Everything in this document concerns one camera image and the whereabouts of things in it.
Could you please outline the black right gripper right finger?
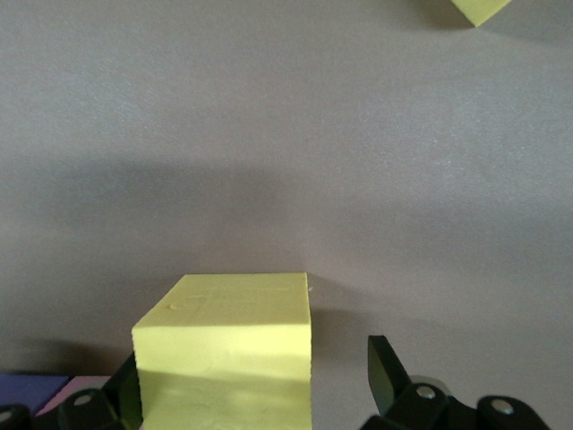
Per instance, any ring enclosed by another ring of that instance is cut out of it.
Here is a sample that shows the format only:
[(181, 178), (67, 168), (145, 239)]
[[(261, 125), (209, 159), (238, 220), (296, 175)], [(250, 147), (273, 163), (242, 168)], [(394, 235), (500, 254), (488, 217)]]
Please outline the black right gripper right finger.
[(432, 383), (415, 383), (383, 335), (368, 337), (367, 367), (378, 413), (363, 429), (549, 429), (521, 400), (489, 395), (471, 408)]

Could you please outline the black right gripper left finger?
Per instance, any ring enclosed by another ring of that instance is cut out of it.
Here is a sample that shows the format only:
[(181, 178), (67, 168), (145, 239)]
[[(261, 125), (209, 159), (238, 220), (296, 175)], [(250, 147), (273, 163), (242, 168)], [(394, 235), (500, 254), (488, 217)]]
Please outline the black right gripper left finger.
[(1, 407), (1, 427), (22, 429), (140, 429), (143, 425), (139, 376), (130, 355), (100, 388), (69, 395), (55, 408), (33, 416), (23, 404)]

